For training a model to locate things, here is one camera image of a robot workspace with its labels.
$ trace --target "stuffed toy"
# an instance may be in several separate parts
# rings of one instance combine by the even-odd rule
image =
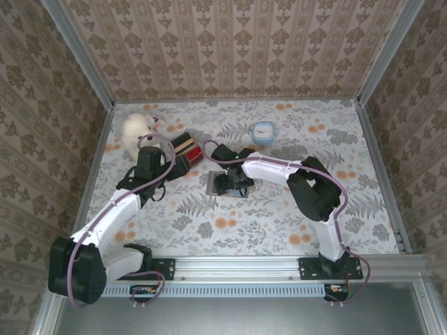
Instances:
[[[160,119],[144,114],[131,114],[124,120],[122,126],[123,144],[135,162],[138,160],[138,141],[140,140],[140,137],[158,133],[158,129],[162,124],[163,122]],[[165,149],[165,145],[160,145],[160,139],[157,137],[153,137],[151,140],[145,138],[141,142],[141,146],[152,146]]]

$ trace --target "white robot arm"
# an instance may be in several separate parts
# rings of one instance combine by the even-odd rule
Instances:
[[[249,157],[262,157],[262,155],[255,152],[250,154]],[[297,167],[290,167],[289,163],[301,164],[301,161],[289,162],[277,158],[275,158],[275,160],[277,163],[268,161],[247,161],[242,164],[242,169],[248,178],[262,179],[289,187],[287,184],[289,176],[299,170]],[[344,249],[337,238],[334,212],[335,210],[332,210],[327,221],[313,222],[318,235],[318,241],[320,242],[320,254],[333,262],[340,259],[344,253]]]
[[[160,149],[143,147],[140,155],[146,154],[151,159],[138,159],[134,170],[129,170],[126,177],[119,182],[117,190],[114,192],[109,203],[93,218],[86,226],[75,232],[70,239],[58,238],[52,245],[50,254],[50,275],[48,287],[50,291],[67,295],[67,266],[68,259],[76,244],[81,243],[81,247],[76,255],[77,259],[73,266],[72,287],[73,296],[88,304],[94,303],[100,296],[108,281],[117,280],[126,274],[136,271],[150,270],[145,265],[152,261],[152,254],[149,248],[135,244],[126,245],[118,254],[105,257],[105,247],[116,235],[118,230],[134,215],[148,199],[153,199],[156,188],[164,187],[164,180],[144,188],[137,193],[130,193],[124,199],[117,202],[117,199],[133,190],[139,185],[147,183],[156,176],[159,176],[166,166],[160,167]],[[310,220],[315,221],[314,225],[320,241],[320,255],[322,264],[326,272],[334,271],[346,257],[346,252],[342,248],[338,238],[333,218],[334,210],[340,204],[340,190],[327,179],[317,175],[307,174],[306,171],[297,167],[291,167],[293,163],[317,168],[327,171],[316,158],[309,157],[305,161],[282,161],[266,157],[250,149],[244,149],[236,154],[224,145],[218,146],[214,150],[212,158],[218,161],[231,161],[231,158],[250,157],[250,161],[243,163],[220,164],[227,170],[226,174],[218,176],[214,180],[218,194],[225,193],[228,189],[241,189],[254,184],[253,179],[271,181],[290,188],[300,211]],[[183,156],[176,158],[174,171],[168,174],[166,180],[173,180],[189,171],[189,162]],[[314,185],[308,184],[307,180],[312,180]],[[113,208],[102,216],[105,208],[113,205]],[[91,225],[101,220],[91,229]]]

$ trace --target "patterned wallpaper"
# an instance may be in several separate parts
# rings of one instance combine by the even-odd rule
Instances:
[[[0,334],[26,334],[105,111],[39,1],[0,1]]]
[[[414,251],[447,310],[447,1],[427,0],[367,103]]]
[[[354,96],[404,0],[62,0],[118,101]]]

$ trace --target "purple cable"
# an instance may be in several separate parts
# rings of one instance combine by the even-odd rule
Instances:
[[[248,158],[242,158],[242,159],[235,159],[233,161],[217,161],[213,158],[211,158],[210,156],[208,156],[206,150],[205,150],[205,146],[208,143],[214,143],[216,146],[219,146],[219,144],[214,141],[214,140],[206,140],[203,143],[203,155],[206,157],[206,159],[218,163],[218,164],[234,164],[234,163],[241,163],[241,162],[248,162],[248,161],[264,161],[264,162],[270,162],[270,163],[274,163],[274,164],[280,164],[283,166],[290,166],[292,168],[298,168],[298,169],[303,169],[309,172],[313,172],[316,174],[319,174],[327,179],[329,179],[332,183],[334,183],[335,185],[337,185],[337,187],[342,191],[343,196],[344,196],[344,202],[343,205],[334,213],[334,224],[335,224],[335,230],[337,231],[337,238],[338,238],[338,242],[340,244],[340,246],[342,246],[343,250],[345,250],[349,255],[352,255],[354,257],[357,257],[359,260],[362,260],[366,266],[367,266],[367,275],[365,277],[365,281],[362,284],[362,287],[359,289],[359,291],[352,297],[349,298],[345,301],[337,301],[337,299],[335,299],[334,297],[331,297],[332,299],[335,299],[336,302],[339,302],[340,304],[346,304],[348,302],[352,302],[354,299],[358,298],[360,296],[360,294],[363,292],[363,290],[365,289],[366,285],[368,284],[369,278],[371,277],[371,265],[368,263],[368,261],[366,259],[364,259],[364,257],[352,252],[351,250],[349,250],[344,244],[343,244],[343,238],[342,238],[342,232],[340,231],[340,226],[338,223],[338,216],[339,214],[344,211],[344,209],[348,206],[348,202],[349,202],[349,197],[348,197],[348,191],[343,187],[343,185],[336,180],[334,177],[332,177],[330,174],[324,173],[320,170],[314,169],[312,167],[307,167],[307,166],[303,166],[301,164],[296,164],[296,163],[286,163],[283,161],[278,161],[277,159],[274,158],[269,158],[269,157],[248,157]]]
[[[161,292],[165,288],[165,283],[166,283],[165,276],[161,272],[158,272],[158,271],[144,271],[144,272],[140,272],[140,273],[137,273],[137,274],[127,274],[126,276],[128,276],[128,277],[137,277],[137,276],[145,276],[147,274],[156,274],[157,276],[161,277],[161,287],[160,287],[160,290],[148,302],[145,302],[146,305],[149,305],[149,304],[152,304],[159,297],[159,295],[161,294]],[[135,294],[138,291],[139,290],[134,290],[132,292],[132,295],[131,295],[131,301],[134,304],[137,303],[135,301]]]
[[[175,165],[175,149],[174,149],[173,144],[170,142],[170,140],[168,138],[164,137],[162,134],[144,135],[138,141],[138,148],[139,149],[140,149],[141,141],[143,141],[147,137],[159,137],[162,140],[165,140],[169,144],[169,147],[171,149],[171,156],[172,156],[170,165],[169,165],[168,169],[160,177],[157,177],[156,179],[151,180],[151,181],[147,182],[146,184],[143,184],[143,185],[141,185],[139,187],[135,187],[133,190],[131,190],[129,192],[126,192],[121,197],[117,198],[115,200],[115,203],[110,204],[108,207],[106,207],[104,209],[104,211],[101,214],[98,215],[98,217],[92,223],[92,225],[89,227],[89,229],[87,229],[87,231],[83,234],[83,236],[80,238],[80,240],[76,243],[73,251],[71,252],[70,260],[68,261],[68,269],[67,269],[67,293],[68,293],[68,298],[70,299],[70,303],[73,305],[73,307],[84,308],[87,305],[87,304],[78,304],[75,301],[75,297],[73,296],[73,287],[72,287],[72,283],[71,283],[71,278],[72,278],[72,275],[73,275],[73,263],[75,262],[76,254],[78,253],[78,250],[81,247],[81,244],[83,243],[83,241],[89,236],[89,232],[93,231],[93,229],[98,225],[98,223],[104,218],[104,216],[113,207],[116,206],[117,203],[122,201],[124,198],[130,196],[130,194],[138,192],[139,190],[142,190],[142,189],[144,189],[144,188],[146,188],[148,186],[151,186],[152,184],[155,184],[156,182],[162,180],[164,177],[166,177],[168,175],[168,173],[173,169],[173,167]],[[142,272],[140,274],[127,274],[127,276],[144,276],[145,274],[146,274],[146,272]]]

